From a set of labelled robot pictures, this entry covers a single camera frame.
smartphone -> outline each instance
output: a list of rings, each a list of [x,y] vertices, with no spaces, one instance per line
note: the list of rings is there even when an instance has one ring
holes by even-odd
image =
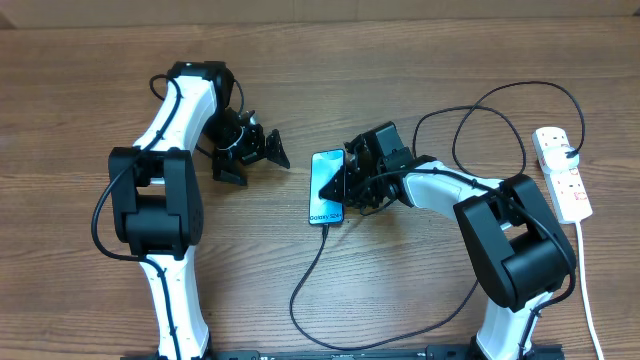
[[[342,149],[315,153],[311,157],[309,224],[339,224],[344,220],[342,203],[320,197],[320,189],[327,185],[344,165],[344,157],[345,153]]]

power outlet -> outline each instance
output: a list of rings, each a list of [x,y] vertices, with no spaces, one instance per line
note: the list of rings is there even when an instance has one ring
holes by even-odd
[[[549,159],[545,160],[544,151],[546,149],[570,148],[567,133],[557,127],[540,128],[533,133],[532,139],[538,161],[543,168],[549,161]],[[561,224],[579,222],[593,214],[587,191],[577,167],[550,174],[545,172],[544,178],[549,188],[556,216]]]

power strip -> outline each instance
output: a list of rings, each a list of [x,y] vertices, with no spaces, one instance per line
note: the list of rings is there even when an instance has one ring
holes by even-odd
[[[566,158],[567,150],[571,151],[573,148],[569,146],[567,133],[560,128],[540,128],[533,133],[532,138],[558,221],[562,224],[576,224],[578,259],[580,263],[580,289],[582,290],[587,326],[598,359],[604,360],[600,341],[591,318],[591,305],[587,294],[587,275],[584,268],[584,244],[580,221],[591,216],[593,210],[578,171],[579,158],[577,156]]]
[[[564,156],[564,152],[547,151],[545,153],[545,150],[571,148],[567,133],[557,127],[540,128],[533,133],[532,138],[533,146],[538,154],[538,161],[543,169],[548,168],[548,163],[554,162],[554,159],[548,158],[549,156]],[[580,177],[580,171],[578,171],[577,164],[575,165],[576,167],[564,171],[551,173],[544,171],[544,179],[549,188],[551,201],[561,224],[580,222],[593,214],[587,191]]]

wooden table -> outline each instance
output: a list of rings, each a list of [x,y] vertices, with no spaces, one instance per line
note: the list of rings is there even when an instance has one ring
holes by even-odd
[[[107,184],[107,156],[147,128],[159,102],[149,77],[176,60],[224,60],[267,131],[278,128],[291,170],[268,162],[249,187],[211,180],[194,155],[205,205],[197,253],[200,303],[215,348],[318,350],[291,324],[287,303],[318,246],[308,225],[311,154],[392,120],[405,144],[425,113],[470,104],[524,79],[569,88],[587,117],[581,171],[595,215],[584,223],[591,306],[608,359],[640,357],[640,19],[468,20],[174,26],[0,32],[0,358],[115,359],[158,342],[141,269],[103,257],[90,216]],[[237,95],[233,99],[237,107]],[[579,140],[570,101],[540,86],[486,101],[511,117],[527,174],[546,194],[530,134],[552,125]],[[452,165],[462,113],[431,119],[418,151]],[[520,153],[505,124],[474,114],[459,154],[505,177]],[[565,231],[575,240],[572,226]],[[111,208],[100,223],[117,241]],[[362,345],[447,316],[473,284],[457,226],[394,205],[332,228],[296,313],[313,335]],[[466,343],[484,316],[476,291],[448,325],[387,348]],[[594,358],[579,291],[544,312],[538,343]]]

robotic arm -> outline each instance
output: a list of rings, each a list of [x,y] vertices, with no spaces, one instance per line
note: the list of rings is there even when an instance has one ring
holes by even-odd
[[[267,158],[289,168],[289,161],[277,130],[265,139],[254,111],[240,114],[228,107],[234,78],[224,63],[178,62],[167,78],[180,91],[168,81],[166,98],[147,132],[134,147],[114,148],[109,156],[114,222],[132,255],[163,270],[158,274],[148,262],[140,263],[153,295],[160,345],[151,358],[139,359],[213,359],[194,270],[204,210],[193,150],[204,133],[215,146],[210,155],[213,178],[239,185],[247,181],[238,164]],[[147,149],[172,111],[162,138]],[[151,184],[164,185],[165,196],[138,193],[138,187]]]
[[[386,197],[435,211],[460,226],[476,277],[489,296],[484,323],[462,358],[517,359],[521,352],[528,359],[563,357],[558,347],[532,346],[537,318],[521,346],[532,310],[551,298],[568,273],[561,251],[569,254],[569,271],[576,266],[571,245],[531,178],[476,178],[451,170],[430,156],[414,158],[391,122],[358,135],[345,143],[345,148],[350,161],[320,191],[321,197],[361,210],[379,207]],[[496,189],[515,200],[555,236],[560,249],[508,203],[470,183]],[[521,225],[526,226],[525,233],[506,237],[504,230]],[[447,348],[430,346],[427,354],[433,353],[433,359],[450,359],[444,351]]]

